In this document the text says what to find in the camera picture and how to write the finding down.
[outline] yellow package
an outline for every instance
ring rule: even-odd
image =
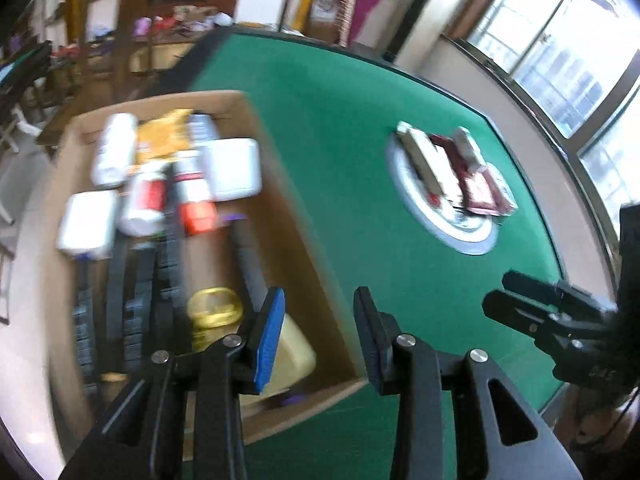
[[[145,164],[152,158],[167,158],[175,152],[191,149],[186,125],[192,112],[178,108],[140,126],[136,163]]]

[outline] round plate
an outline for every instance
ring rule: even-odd
[[[422,181],[395,135],[387,145],[386,160],[400,199],[427,231],[459,253],[486,254],[493,248],[498,239],[498,225],[488,216],[456,209],[445,199],[438,207],[431,205]]]

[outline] yellow pole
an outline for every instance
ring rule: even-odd
[[[82,27],[81,0],[65,0],[66,42],[75,43]]]
[[[309,18],[309,12],[311,10],[311,3],[313,0],[300,0],[298,10],[296,11],[296,17],[293,20],[293,28],[304,34],[304,28]]]

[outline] orange cap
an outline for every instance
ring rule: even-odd
[[[180,204],[180,218],[187,236],[213,231],[218,214],[213,202],[187,202]]]

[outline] blue gripper pad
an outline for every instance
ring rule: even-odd
[[[262,307],[263,311],[267,308],[269,309],[269,315],[262,331],[262,338],[256,355],[254,383],[258,393],[261,393],[271,380],[273,363],[276,359],[276,350],[280,340],[280,330],[284,322],[284,291],[281,288],[272,290],[267,294],[264,300],[265,305]]]

